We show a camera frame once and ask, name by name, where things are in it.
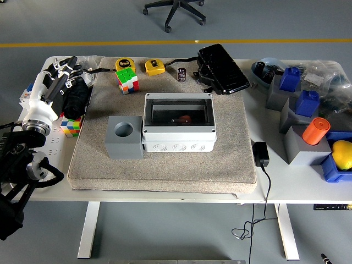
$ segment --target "gray block with hole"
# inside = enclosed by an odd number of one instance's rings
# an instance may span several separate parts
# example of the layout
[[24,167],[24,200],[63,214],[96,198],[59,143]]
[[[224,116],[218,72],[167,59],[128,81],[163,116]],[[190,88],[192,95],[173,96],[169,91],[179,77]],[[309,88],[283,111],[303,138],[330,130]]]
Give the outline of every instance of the gray block with hole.
[[143,158],[141,138],[142,117],[109,117],[105,148],[113,160],[140,160]]

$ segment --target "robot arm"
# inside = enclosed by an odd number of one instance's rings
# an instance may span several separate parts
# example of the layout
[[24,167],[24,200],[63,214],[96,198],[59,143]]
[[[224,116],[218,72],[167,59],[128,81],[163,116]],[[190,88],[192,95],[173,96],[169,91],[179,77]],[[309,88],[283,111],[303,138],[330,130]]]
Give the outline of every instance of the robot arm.
[[[12,131],[18,123],[10,123],[11,132],[4,133],[0,138],[0,183],[15,184],[15,187],[2,194],[0,187],[0,239],[5,240],[23,226],[23,209],[36,188],[45,188],[57,184],[64,174],[49,164],[46,154],[36,152],[34,148],[45,144],[53,121],[57,120],[69,105],[70,119],[85,113],[85,106],[90,96],[87,83],[92,79],[75,65],[76,57],[71,57],[51,64],[38,74],[29,101],[23,104],[27,115],[21,123],[22,131]],[[80,109],[72,108],[80,102]],[[44,179],[48,172],[54,178]],[[25,188],[18,202],[12,200]]]

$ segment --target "capacitor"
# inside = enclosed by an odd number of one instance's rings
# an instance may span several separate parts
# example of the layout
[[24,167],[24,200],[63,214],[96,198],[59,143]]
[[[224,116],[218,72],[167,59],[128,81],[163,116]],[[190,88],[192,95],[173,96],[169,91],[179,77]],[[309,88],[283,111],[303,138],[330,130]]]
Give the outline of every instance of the capacitor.
[[178,81],[185,81],[186,80],[186,69],[185,68],[178,68],[177,69],[177,80]]

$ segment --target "gray cube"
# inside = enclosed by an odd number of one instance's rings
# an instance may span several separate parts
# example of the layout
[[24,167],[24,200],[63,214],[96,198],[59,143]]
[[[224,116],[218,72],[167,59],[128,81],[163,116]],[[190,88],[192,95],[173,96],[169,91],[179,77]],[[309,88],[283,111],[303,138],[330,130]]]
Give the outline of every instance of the gray cube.
[[286,134],[292,125],[309,125],[314,118],[318,117],[318,110],[312,117],[295,114],[296,101],[297,98],[288,98],[281,110],[279,132],[282,134]]
[[272,80],[266,97],[265,108],[281,111],[289,97],[298,98],[301,94],[301,84],[295,92],[280,90],[281,76],[275,75]]
[[140,160],[143,158],[142,117],[109,117],[105,148],[113,160]]
[[290,165],[320,165],[331,153],[326,137],[317,145],[309,145],[302,139],[306,125],[293,125],[284,137],[284,147],[287,154],[287,163]]

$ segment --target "beige mat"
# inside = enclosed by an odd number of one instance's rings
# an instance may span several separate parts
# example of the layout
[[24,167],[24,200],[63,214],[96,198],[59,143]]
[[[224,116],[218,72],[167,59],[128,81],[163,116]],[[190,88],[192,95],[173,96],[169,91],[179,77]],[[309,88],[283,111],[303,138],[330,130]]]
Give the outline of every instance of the beige mat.
[[[115,68],[105,57],[100,67]],[[147,92],[202,92],[196,62],[175,63],[148,77],[146,58],[133,58],[140,91],[122,95],[114,73],[99,73],[68,173],[74,189],[192,193],[250,193],[256,187],[248,124],[240,92],[213,94],[217,142],[212,152],[144,152],[139,160],[112,160],[104,140],[109,116],[143,116]],[[165,63],[172,59],[162,59]],[[186,68],[186,82],[176,69]]]

